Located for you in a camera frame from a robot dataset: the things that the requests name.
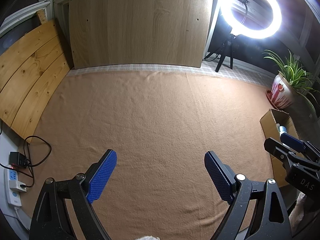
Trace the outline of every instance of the potted plant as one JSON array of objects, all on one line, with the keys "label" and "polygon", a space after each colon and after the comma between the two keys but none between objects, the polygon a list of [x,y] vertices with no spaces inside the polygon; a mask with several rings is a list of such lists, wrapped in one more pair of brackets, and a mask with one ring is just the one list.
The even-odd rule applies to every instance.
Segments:
[{"label": "potted plant", "polygon": [[303,94],[306,92],[311,95],[312,98],[317,100],[310,93],[310,90],[319,92],[318,90],[314,90],[312,86],[311,73],[306,72],[302,69],[302,64],[299,60],[294,59],[292,53],[290,53],[289,58],[285,58],[285,63],[283,60],[273,51],[265,50],[264,54],[268,56],[264,58],[272,59],[277,63],[280,68],[279,74],[275,77],[270,95],[268,95],[270,102],[278,109],[284,109],[285,107],[291,105],[294,102],[295,95],[302,96],[306,102],[310,105],[313,112],[316,112],[311,101]]}]

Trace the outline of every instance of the brown cloth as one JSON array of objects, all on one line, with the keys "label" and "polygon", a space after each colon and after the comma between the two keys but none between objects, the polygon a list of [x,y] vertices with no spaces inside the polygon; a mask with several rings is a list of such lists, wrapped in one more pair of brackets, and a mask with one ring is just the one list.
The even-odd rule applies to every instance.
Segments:
[{"label": "brown cloth", "polygon": [[[52,153],[34,168],[36,183],[21,194],[22,208],[32,215],[46,178],[71,179],[113,149],[116,168],[93,203],[113,240],[210,239],[228,204],[204,167],[204,154],[215,151],[235,173],[251,180],[272,177],[259,123],[270,108],[265,91],[192,73],[67,76],[37,126],[35,134],[52,145]],[[36,139],[30,149],[33,163],[47,153]],[[250,205],[243,226],[252,211]],[[83,239],[79,225],[75,231]]]}]

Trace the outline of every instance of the flower pot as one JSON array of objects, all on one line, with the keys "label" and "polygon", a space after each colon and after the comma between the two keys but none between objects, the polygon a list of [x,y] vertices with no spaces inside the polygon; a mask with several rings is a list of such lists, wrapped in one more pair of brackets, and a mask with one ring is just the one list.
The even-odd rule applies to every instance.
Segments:
[{"label": "flower pot", "polygon": [[276,108],[282,110],[294,102],[295,94],[296,91],[279,73],[273,81],[269,99]]}]

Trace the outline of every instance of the black plug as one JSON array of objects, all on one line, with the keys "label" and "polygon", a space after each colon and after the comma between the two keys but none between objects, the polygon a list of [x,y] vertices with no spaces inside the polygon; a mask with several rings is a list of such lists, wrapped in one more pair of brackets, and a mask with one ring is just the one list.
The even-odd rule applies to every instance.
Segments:
[{"label": "black plug", "polygon": [[10,152],[9,164],[15,168],[26,168],[27,158],[19,152]]}]

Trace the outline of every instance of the ring light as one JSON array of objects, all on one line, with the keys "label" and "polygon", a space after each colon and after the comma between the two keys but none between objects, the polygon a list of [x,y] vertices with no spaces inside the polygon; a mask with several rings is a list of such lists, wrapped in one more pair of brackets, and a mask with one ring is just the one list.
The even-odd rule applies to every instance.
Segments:
[{"label": "ring light", "polygon": [[250,38],[263,39],[276,33],[281,25],[281,10],[276,0],[267,0],[273,11],[272,23],[264,30],[251,30],[238,22],[232,15],[231,7],[233,0],[220,0],[222,15],[232,27],[233,34],[243,34]]}]

